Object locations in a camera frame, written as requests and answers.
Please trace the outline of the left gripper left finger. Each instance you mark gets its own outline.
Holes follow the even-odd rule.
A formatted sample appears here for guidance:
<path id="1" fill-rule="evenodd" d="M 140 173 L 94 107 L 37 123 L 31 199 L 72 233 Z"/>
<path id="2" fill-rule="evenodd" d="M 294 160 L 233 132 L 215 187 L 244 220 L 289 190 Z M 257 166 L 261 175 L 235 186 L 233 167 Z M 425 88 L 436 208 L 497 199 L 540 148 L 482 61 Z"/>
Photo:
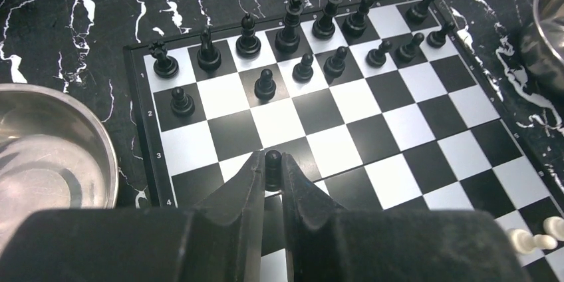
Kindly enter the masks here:
<path id="1" fill-rule="evenodd" d="M 2 281 L 258 281 L 265 158 L 189 208 L 57 209 L 30 215 L 1 256 Z"/>

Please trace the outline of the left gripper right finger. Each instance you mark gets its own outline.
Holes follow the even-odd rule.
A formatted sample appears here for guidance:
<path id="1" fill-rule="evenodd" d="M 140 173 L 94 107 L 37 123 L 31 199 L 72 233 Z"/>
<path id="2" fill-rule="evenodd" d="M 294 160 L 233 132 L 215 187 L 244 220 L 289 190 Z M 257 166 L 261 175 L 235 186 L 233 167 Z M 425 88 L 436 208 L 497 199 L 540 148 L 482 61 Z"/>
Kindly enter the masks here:
<path id="1" fill-rule="evenodd" d="M 347 209 L 281 157 L 290 281 L 529 281 L 482 211 Z"/>

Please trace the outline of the black and white chessboard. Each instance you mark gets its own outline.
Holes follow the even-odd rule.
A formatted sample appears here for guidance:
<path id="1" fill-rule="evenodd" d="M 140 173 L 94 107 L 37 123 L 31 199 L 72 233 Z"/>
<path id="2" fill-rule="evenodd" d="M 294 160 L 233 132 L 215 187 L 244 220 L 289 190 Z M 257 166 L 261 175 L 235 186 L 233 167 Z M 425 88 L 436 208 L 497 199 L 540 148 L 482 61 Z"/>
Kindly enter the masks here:
<path id="1" fill-rule="evenodd" d="M 149 43 L 125 47 L 152 203 L 190 207 L 232 178 L 252 152 L 277 150 L 347 208 L 484 210 L 504 229 L 542 234 L 543 220 L 562 214 L 561 200 L 462 42 L 452 34 L 439 49 L 426 42 L 446 22 L 437 6 L 422 23 L 407 21 L 419 1 L 376 0 L 360 37 L 341 29 L 357 4 L 340 4 L 327 40 L 312 34 L 323 12 L 306 11 L 294 53 L 275 48 L 281 17 L 256 21 L 261 50 L 253 58 L 236 51 L 239 23 L 216 28 L 215 71 L 199 67 L 199 32 L 170 37 L 168 56 L 179 65 L 172 78 L 154 72 Z M 425 39 L 404 63 L 395 51 L 416 33 Z M 366 55 L 382 41 L 392 48 L 383 66 L 372 67 Z M 341 46 L 346 68 L 332 78 L 323 66 Z M 313 55 L 313 77 L 297 82 L 293 68 L 305 53 Z M 263 69 L 272 70 L 277 86 L 270 100 L 254 93 Z M 173 113 L 175 87 L 193 98 L 191 116 Z"/>

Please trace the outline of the steel bowl with chess pieces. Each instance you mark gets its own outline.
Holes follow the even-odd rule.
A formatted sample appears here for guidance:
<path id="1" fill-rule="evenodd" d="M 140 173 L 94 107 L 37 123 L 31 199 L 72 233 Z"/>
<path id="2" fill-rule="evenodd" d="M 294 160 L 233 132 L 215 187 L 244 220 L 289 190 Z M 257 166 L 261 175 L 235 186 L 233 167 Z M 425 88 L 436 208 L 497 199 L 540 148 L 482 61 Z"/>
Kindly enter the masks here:
<path id="1" fill-rule="evenodd" d="M 540 84 L 563 93 L 563 0 L 533 0 L 519 34 L 519 53 Z"/>

